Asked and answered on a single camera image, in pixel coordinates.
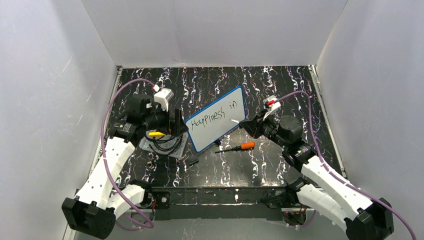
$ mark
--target yellow object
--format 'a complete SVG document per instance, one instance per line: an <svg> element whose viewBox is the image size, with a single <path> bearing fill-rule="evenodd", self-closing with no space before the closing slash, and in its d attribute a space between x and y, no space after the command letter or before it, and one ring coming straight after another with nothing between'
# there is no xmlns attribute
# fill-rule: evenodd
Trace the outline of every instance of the yellow object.
<svg viewBox="0 0 424 240"><path fill-rule="evenodd" d="M153 132L149 132L148 133L148 136L149 137L162 137L162 136L165 136L166 134L163 134L162 132L160 132L160 131L153 131Z"/></svg>

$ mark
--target gray floor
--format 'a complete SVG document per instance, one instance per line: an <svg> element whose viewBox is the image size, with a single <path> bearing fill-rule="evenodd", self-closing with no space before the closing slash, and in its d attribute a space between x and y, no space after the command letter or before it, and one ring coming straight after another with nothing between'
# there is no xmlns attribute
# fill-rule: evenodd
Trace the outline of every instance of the gray floor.
<svg viewBox="0 0 424 240"><path fill-rule="evenodd" d="M127 219L119 219L131 226ZM153 229L126 231L115 226L107 240L347 240L345 233L330 220L316 214L313 222L299 230L283 221L264 219L179 219L156 221ZM97 238L77 233L75 240Z"/></svg>

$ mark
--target orange screwdriver handle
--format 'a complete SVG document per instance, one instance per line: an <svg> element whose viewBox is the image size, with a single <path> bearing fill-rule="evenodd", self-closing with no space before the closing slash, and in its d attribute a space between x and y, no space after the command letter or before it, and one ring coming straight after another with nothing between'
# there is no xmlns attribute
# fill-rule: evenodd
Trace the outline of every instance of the orange screwdriver handle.
<svg viewBox="0 0 424 240"><path fill-rule="evenodd" d="M251 141L251 142L246 142L246 143L243 143L243 144L241 145L241 149L242 149L242 150L252 149L252 148L254 148L254 147L255 147L255 142L253 142L253 141Z"/></svg>

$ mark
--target whiteboard with blue frame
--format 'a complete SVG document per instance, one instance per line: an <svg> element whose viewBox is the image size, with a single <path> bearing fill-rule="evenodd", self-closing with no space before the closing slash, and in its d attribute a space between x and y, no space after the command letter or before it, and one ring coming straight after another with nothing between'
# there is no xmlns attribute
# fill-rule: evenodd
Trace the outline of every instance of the whiteboard with blue frame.
<svg viewBox="0 0 424 240"><path fill-rule="evenodd" d="M238 86L185 121L196 152L202 152L215 140L238 126L231 119L246 118L244 89Z"/></svg>

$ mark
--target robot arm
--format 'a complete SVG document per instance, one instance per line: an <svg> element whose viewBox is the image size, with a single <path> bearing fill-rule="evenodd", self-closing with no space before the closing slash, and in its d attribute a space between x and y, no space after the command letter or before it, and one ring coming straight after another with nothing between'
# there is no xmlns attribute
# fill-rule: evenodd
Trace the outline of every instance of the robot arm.
<svg viewBox="0 0 424 240"><path fill-rule="evenodd" d="M112 179L116 181L122 167L133 154L146 131L158 131L178 137L188 130L181 116L181 110L171 113L168 109L169 99L174 94L163 88L150 96L136 94L127 100L124 114L108 132L105 151ZM130 205L115 195L109 198L112 183L106 173L103 158L95 166L84 186L73 198L65 198L62 211L71 229L105 239L112 232L116 219L125 213ZM122 193L135 204L147 199L146 184L130 184Z"/></svg>
<svg viewBox="0 0 424 240"><path fill-rule="evenodd" d="M265 136L280 147L286 162L297 171L312 179L326 193L319 191L304 179L298 179L286 186L281 199L290 200L290 204L304 204L329 218L346 232L350 240L383 240L394 231L392 213L336 180L329 172L343 179L334 169L322 163L315 149L302 140L303 127L293 116L283 116L279 122L268 118L280 107L275 96L265 100L266 109L245 119L239 127L257 139Z"/></svg>

